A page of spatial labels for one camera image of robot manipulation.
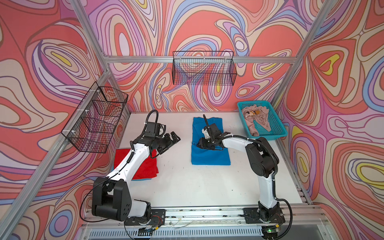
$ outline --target black wire basket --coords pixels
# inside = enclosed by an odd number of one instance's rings
[[[234,85],[237,76],[232,51],[174,51],[174,85]]]
[[[66,138],[80,152],[106,153],[128,94],[112,87],[97,87]]]

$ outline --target light blue cloth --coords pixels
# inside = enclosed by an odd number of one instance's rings
[[[223,119],[209,118],[208,124],[215,123],[223,131]],[[192,124],[192,164],[193,165],[231,165],[228,148],[222,151],[201,149],[197,147],[200,138],[204,137],[201,130],[206,126],[204,118],[193,118]]]

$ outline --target red cloth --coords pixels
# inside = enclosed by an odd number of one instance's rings
[[[120,164],[120,162],[125,158],[125,156],[127,156],[130,150],[130,148],[116,150],[115,162],[113,164],[114,168],[116,168]],[[156,150],[153,150],[152,156],[156,156],[156,154]],[[157,169],[156,158],[152,159],[148,157],[146,160],[144,160],[139,169],[136,171],[132,180],[154,178],[157,176],[158,173],[159,170]]]

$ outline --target laundry basket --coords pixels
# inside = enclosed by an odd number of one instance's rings
[[[268,132],[263,128],[260,124],[258,124],[255,120],[253,121],[253,124],[255,125],[255,128],[259,132],[259,136],[255,137],[252,136],[249,132],[248,126],[245,123],[245,119],[243,116],[243,113],[241,112],[243,108],[250,107],[250,106],[264,106],[269,109],[268,112],[268,121],[271,126],[271,131]],[[244,130],[247,133],[248,138],[259,138],[259,137],[265,137],[267,140],[276,140],[280,137],[287,136],[287,130],[285,129],[283,123],[280,121],[279,117],[277,116],[275,110],[273,109],[272,105],[268,101],[244,101],[244,102],[238,102],[237,107],[239,108],[239,115],[241,122],[243,124]]]

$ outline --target white table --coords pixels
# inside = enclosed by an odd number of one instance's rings
[[[223,119],[224,131],[246,136],[238,113],[205,113],[207,118]],[[142,131],[146,113],[131,114],[120,148],[130,148]],[[193,117],[203,113],[160,113],[158,122],[167,125],[181,141],[157,157],[159,173],[151,180],[132,181],[132,198],[145,200],[152,207],[254,205],[260,198],[257,175],[251,170],[246,153],[229,149],[230,166],[198,166],[191,163]],[[276,196],[291,204],[302,203],[275,141],[269,141],[280,163],[276,175]]]

